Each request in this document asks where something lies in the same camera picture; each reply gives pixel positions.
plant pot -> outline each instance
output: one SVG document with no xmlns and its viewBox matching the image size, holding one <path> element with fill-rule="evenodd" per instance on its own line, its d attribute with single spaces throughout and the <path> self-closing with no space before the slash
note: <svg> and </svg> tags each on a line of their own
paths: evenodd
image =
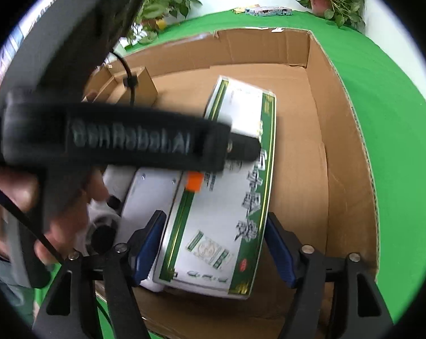
<svg viewBox="0 0 426 339">
<path fill-rule="evenodd" d="M 312 13 L 316 16 L 324 18 L 324 12 L 327 9 L 332 9 L 330 0 L 310 0 L 312 3 Z"/>
<path fill-rule="evenodd" d="M 150 28 L 152 28 L 153 31 L 157 31 L 158 30 L 158 25 L 156 24 L 156 19 L 142 19 L 141 22 L 142 26 L 150 26 Z"/>
</svg>

grey sleeve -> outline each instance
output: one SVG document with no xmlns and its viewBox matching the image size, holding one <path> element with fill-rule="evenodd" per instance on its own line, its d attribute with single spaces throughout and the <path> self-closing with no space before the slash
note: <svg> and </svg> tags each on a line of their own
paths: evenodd
<svg viewBox="0 0 426 339">
<path fill-rule="evenodd" d="M 22 319 L 33 324 L 34 289 L 18 285 L 12 276 L 11 263 L 0 256 L 0 289 L 9 304 L 16 309 Z"/>
</svg>

human hand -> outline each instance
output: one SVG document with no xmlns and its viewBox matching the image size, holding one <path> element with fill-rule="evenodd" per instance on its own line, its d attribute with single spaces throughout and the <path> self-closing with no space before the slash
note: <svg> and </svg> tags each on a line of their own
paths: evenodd
<svg viewBox="0 0 426 339">
<path fill-rule="evenodd" d="M 0 190 L 3 191 L 23 212 L 29 211 L 38 201 L 38 181 L 34 175 L 25 172 L 16 172 L 9 168 L 0 168 Z M 109 196 L 102 175 L 94 170 L 80 196 L 70 204 L 64 212 L 55 216 L 50 223 L 50 229 L 45 233 L 46 238 L 66 257 L 73 249 L 76 234 L 87 226 L 87 204 L 91 199 L 106 200 Z M 8 258 L 6 235 L 3 229 L 4 210 L 0 206 L 0 255 Z M 53 264 L 56 259 L 40 243 L 34 245 L 36 256 L 44 264 Z"/>
</svg>

green table surface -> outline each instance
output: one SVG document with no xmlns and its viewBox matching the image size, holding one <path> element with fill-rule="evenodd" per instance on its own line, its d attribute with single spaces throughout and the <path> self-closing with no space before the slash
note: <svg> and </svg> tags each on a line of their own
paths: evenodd
<svg viewBox="0 0 426 339">
<path fill-rule="evenodd" d="M 311 30 L 340 73 L 373 168 L 381 229 L 378 285 L 396 320 L 426 274 L 426 101 L 369 38 L 307 12 L 266 18 L 219 12 L 170 26 L 151 45 L 239 27 Z"/>
</svg>

colorful box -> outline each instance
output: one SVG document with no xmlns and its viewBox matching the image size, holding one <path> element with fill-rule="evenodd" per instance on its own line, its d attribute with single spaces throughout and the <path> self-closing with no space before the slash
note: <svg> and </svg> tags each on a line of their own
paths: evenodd
<svg viewBox="0 0 426 339">
<path fill-rule="evenodd" d="M 246 7 L 244 13 L 254 16 L 277 16 L 277 15 L 292 15 L 293 12 L 288 7 L 282 6 L 259 6 Z"/>
<path fill-rule="evenodd" d="M 199 192 L 184 175 L 168 217 L 153 281 L 200 294 L 246 299 L 254 282 L 271 191 L 276 98 L 246 83 L 219 77 L 205 117 L 231 122 L 232 131 L 258 137 L 253 163 L 227 161 L 205 174 Z"/>
</svg>

